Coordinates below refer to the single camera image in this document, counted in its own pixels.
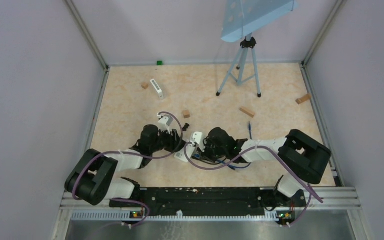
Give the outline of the white TP-Link switch box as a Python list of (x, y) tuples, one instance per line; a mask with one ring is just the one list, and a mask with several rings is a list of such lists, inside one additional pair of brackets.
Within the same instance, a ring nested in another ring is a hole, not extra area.
[(177, 151), (174, 154), (174, 158), (179, 161), (187, 163), (192, 158), (195, 151), (196, 151), (196, 144), (187, 143), (184, 145), (184, 147), (181, 150)]

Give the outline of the long white network switch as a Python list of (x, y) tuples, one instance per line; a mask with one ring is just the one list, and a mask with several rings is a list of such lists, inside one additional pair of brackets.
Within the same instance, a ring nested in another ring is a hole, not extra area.
[(155, 89), (155, 91), (156, 91), (156, 93), (158, 95), (158, 98), (160, 100), (163, 100), (165, 98), (164, 92), (163, 92), (162, 88), (160, 87), (160, 85), (157, 83), (157, 81), (153, 78), (149, 82), (154, 87), (154, 89)]

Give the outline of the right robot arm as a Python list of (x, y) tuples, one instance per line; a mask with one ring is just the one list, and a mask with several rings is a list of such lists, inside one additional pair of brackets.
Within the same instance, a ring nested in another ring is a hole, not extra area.
[(301, 130), (292, 129), (286, 136), (269, 139), (234, 139), (219, 127), (203, 140), (201, 155), (215, 161), (225, 159), (232, 163), (252, 164), (259, 161), (277, 161), (287, 171), (273, 192), (279, 206), (287, 206), (299, 190), (307, 190), (319, 202), (322, 198), (312, 185), (318, 185), (330, 162), (332, 152)]

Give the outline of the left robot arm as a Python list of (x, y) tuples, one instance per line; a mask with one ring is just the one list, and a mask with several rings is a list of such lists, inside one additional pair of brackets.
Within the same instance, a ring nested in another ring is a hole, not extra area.
[(179, 152), (186, 144), (183, 135), (183, 131), (148, 124), (136, 143), (127, 150), (99, 152), (90, 148), (67, 177), (64, 188), (73, 199), (83, 200), (92, 206), (120, 193), (121, 200), (127, 206), (134, 207), (141, 198), (139, 191), (135, 190), (138, 184), (121, 177), (112, 186), (115, 173), (142, 169), (155, 159), (154, 153), (162, 150), (169, 155)]

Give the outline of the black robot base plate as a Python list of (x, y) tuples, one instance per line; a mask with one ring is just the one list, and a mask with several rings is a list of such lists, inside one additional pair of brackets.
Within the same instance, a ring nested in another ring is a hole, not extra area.
[(269, 187), (148, 187), (133, 192), (133, 201), (147, 205), (151, 216), (263, 216), (280, 208), (304, 207), (302, 190), (291, 198)]

